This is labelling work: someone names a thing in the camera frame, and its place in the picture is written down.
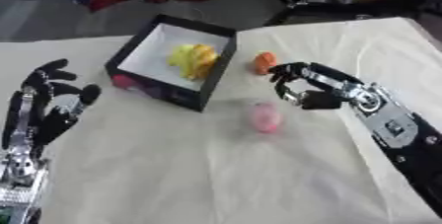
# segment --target yellow plush toy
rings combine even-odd
[[[209,45],[181,45],[174,49],[169,57],[169,64],[181,68],[182,77],[194,80],[207,77],[213,64],[215,64],[218,54]]]

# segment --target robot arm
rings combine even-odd
[[[55,80],[75,80],[76,75],[60,70],[66,59],[37,68],[23,82],[11,101],[3,130],[4,157],[0,164],[0,224],[37,223],[39,200],[44,192],[49,161],[41,158],[46,145],[71,128],[84,108],[100,95],[90,85],[80,90]],[[45,109],[61,95],[76,95],[70,106]]]
[[[291,63],[269,70],[278,96],[304,110],[335,110],[349,103],[392,164],[442,218],[442,135],[376,83],[318,63]],[[304,79],[321,91],[295,93],[285,84]]]

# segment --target table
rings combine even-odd
[[[43,224],[438,223],[349,109],[300,111],[248,71],[265,50],[280,62],[325,63],[382,83],[442,128],[442,54],[430,39],[405,19],[240,32],[204,113],[113,87],[103,65],[128,37],[0,43],[0,113],[31,70],[61,57],[81,76],[79,86],[103,88],[47,149]],[[275,134],[248,124],[260,101],[283,113]]]

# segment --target pink ball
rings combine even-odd
[[[274,132],[281,123],[281,114],[270,103],[259,103],[252,110],[252,125],[262,133]]]

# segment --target floor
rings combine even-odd
[[[71,0],[0,0],[0,41],[134,35],[160,13],[241,31],[260,27],[281,9],[282,5],[276,0],[171,1],[164,4],[131,0],[90,14]],[[424,16],[421,23],[442,40],[442,19]]]

